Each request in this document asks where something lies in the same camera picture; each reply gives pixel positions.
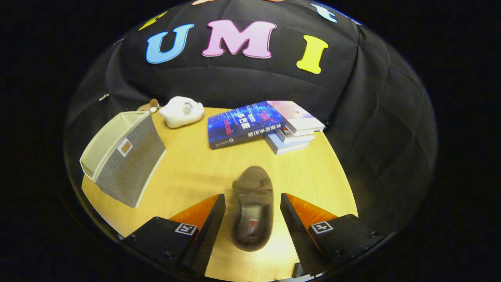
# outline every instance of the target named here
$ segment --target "wooden table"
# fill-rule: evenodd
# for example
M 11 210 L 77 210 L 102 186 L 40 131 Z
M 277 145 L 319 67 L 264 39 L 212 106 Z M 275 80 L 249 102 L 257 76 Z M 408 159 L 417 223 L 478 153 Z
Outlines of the wooden table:
M 299 262 L 280 211 L 280 194 L 289 193 L 337 216 L 358 216 L 343 168 L 322 132 L 307 148 L 276 156 L 263 138 L 211 150 L 207 118 L 228 109 L 205 108 L 201 121 L 170 129 L 152 114 L 166 153 L 153 173 L 137 209 L 104 194 L 86 176 L 82 189 L 96 211 L 126 237 L 153 216 L 169 218 L 215 194 L 226 199 L 224 214 L 205 275 L 229 281 L 272 281 L 292 276 Z M 233 194 L 231 184 L 249 166 L 261 166 L 272 180 L 274 220 L 271 237 L 262 249 L 245 252 L 230 237 Z

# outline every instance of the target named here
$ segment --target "blue book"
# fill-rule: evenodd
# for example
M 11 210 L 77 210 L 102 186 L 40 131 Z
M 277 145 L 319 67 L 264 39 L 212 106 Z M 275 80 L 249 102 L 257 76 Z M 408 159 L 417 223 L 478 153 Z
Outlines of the blue book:
M 303 140 L 298 142 L 284 143 L 277 135 L 276 132 L 270 132 L 265 134 L 265 140 L 272 148 L 275 155 L 280 155 L 297 149 L 308 147 L 311 140 Z
M 263 101 L 211 116 L 207 126 L 210 148 L 218 149 L 273 132 L 285 126 L 285 119 Z

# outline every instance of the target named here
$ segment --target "book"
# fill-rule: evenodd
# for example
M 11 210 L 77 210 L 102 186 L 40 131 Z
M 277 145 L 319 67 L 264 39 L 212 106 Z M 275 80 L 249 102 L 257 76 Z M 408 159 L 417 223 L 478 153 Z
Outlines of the book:
M 209 145 L 214 150 L 239 144 L 284 124 L 282 115 L 266 101 L 236 108 L 208 118 Z
M 290 132 L 290 130 L 288 130 L 287 127 L 285 127 L 285 126 L 275 130 L 275 133 L 279 136 L 280 140 L 282 140 L 282 142 L 285 144 L 292 143 L 292 142 L 313 140 L 315 138 L 314 133 L 300 135 L 300 136 L 294 136 L 294 134 L 292 134 L 292 132 Z
M 265 134 L 265 140 L 266 140 L 266 143 L 268 143 L 268 145 L 272 149 L 273 153 L 275 153 L 275 155 L 280 155 L 283 153 L 287 153 L 290 151 L 294 151 L 294 150 L 308 147 L 308 144 L 311 141 L 311 140 L 299 141 L 299 142 L 285 144 L 282 142 L 282 140 L 280 140 L 280 138 L 278 137 L 278 135 L 275 132 L 270 132 L 268 134 Z
M 323 131 L 325 125 L 293 101 L 268 101 L 284 118 L 285 126 L 294 136 Z

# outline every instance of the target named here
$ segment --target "fabric storage bin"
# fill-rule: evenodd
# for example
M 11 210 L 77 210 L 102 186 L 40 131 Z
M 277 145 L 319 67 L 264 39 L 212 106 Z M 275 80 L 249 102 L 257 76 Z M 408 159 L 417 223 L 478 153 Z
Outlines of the fabric storage bin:
M 150 113 L 127 111 L 112 118 L 92 138 L 80 165 L 104 193 L 137 208 L 164 154 Z

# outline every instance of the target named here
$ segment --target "pink letter m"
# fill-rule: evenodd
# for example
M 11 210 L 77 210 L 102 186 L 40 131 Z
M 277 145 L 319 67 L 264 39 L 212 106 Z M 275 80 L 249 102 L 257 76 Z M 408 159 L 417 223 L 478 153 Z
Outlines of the pink letter m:
M 207 24 L 212 28 L 209 46 L 202 51 L 206 57 L 217 57 L 224 54 L 221 48 L 221 40 L 228 47 L 230 54 L 235 55 L 240 48 L 249 41 L 248 47 L 242 53 L 247 57 L 267 59 L 272 54 L 268 50 L 270 35 L 277 25 L 269 22 L 253 22 L 244 31 L 240 32 L 230 20 L 213 21 Z

